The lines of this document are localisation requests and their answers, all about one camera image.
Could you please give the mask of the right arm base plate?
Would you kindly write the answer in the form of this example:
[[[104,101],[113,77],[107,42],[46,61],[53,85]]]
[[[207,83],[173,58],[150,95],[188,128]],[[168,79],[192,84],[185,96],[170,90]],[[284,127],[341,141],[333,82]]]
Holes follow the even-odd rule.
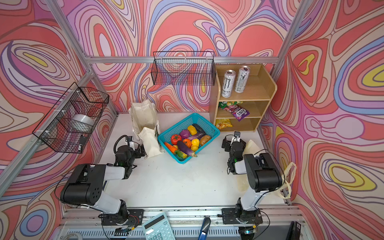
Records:
[[[234,208],[222,208],[221,211],[222,213],[218,216],[223,219],[225,225],[252,224],[258,226],[263,223],[260,209],[245,211],[240,205],[236,205]]]

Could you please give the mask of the green snack packet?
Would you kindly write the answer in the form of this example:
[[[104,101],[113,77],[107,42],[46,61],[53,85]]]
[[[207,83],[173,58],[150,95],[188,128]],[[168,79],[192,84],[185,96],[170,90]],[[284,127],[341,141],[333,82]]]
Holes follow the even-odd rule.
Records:
[[[218,108],[224,110],[226,107],[234,106],[234,105],[238,105],[238,104],[242,104],[242,103],[243,103],[243,101],[219,102]]]

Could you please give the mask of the orange toy carrot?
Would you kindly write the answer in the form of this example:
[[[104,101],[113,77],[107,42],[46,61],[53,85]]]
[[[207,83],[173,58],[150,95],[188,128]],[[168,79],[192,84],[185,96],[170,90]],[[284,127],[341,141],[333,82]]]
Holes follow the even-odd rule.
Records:
[[[176,147],[173,146],[173,145],[170,145],[170,144],[167,143],[167,142],[164,142],[164,144],[165,144],[165,146],[167,147],[167,149],[171,151],[172,154],[174,154],[174,153],[178,150],[178,148],[176,148]]]

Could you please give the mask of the dark purple toy eggplant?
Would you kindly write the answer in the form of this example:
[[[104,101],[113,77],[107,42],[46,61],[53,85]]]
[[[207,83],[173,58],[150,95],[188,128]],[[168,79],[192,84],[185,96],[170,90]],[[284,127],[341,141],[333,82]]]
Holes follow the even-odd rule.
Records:
[[[184,154],[190,157],[197,157],[197,154],[193,150],[191,150],[183,141],[178,141],[177,146],[179,150]]]

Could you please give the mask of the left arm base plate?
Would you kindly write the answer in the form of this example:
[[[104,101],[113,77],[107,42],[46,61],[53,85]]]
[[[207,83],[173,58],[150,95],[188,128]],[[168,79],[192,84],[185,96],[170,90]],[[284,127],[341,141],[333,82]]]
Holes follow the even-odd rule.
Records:
[[[98,217],[101,219],[103,226],[127,226],[131,228],[141,225],[143,216],[144,209],[128,209],[126,214],[100,214]]]

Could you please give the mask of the yellowish plastic grocery bag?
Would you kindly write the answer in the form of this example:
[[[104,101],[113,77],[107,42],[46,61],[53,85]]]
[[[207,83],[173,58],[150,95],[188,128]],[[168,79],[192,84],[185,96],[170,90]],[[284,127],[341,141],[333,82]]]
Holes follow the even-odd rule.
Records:
[[[254,199],[259,195],[261,202],[263,195],[274,193],[282,199],[292,196],[292,183],[296,176],[297,166],[290,163],[284,170],[275,162],[274,156],[266,149],[261,149],[254,141],[245,144],[243,159],[233,164],[234,174],[246,175],[249,183],[248,196],[242,200]]]

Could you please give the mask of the teal plastic basket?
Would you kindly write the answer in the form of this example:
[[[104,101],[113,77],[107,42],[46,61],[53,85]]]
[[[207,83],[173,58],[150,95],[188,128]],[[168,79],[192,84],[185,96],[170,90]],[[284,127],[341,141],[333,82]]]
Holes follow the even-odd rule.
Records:
[[[160,134],[158,140],[176,162],[185,164],[219,135],[218,128],[193,113]]]

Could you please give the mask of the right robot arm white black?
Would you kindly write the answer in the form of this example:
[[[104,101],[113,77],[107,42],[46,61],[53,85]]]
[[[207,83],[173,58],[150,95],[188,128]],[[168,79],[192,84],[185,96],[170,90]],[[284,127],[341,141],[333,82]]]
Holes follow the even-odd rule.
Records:
[[[222,148],[229,153],[227,174],[246,175],[249,188],[234,208],[223,208],[218,217],[222,218],[225,225],[259,225],[263,222],[259,204],[267,194],[283,186],[286,175],[275,164],[273,154],[267,149],[247,154],[241,133],[235,131],[230,136],[231,140],[224,137],[222,142]]]

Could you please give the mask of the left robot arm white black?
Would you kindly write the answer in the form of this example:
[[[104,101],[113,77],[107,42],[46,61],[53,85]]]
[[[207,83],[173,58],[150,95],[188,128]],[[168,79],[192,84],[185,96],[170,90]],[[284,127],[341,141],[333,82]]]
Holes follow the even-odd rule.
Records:
[[[113,147],[115,162],[106,165],[81,164],[75,167],[61,190],[60,202],[99,211],[102,226],[127,226],[136,228],[142,224],[144,210],[128,210],[124,200],[116,199],[104,192],[107,181],[127,180],[136,159],[146,155],[143,145],[133,137],[123,135]]]

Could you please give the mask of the beige canvas tote bag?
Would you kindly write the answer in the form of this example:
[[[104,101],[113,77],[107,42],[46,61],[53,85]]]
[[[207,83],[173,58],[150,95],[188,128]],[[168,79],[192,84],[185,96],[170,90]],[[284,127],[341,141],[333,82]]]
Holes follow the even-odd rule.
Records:
[[[146,157],[151,158],[163,154],[165,151],[158,141],[161,129],[155,104],[150,100],[131,103],[129,114],[132,119],[134,136],[142,142]]]

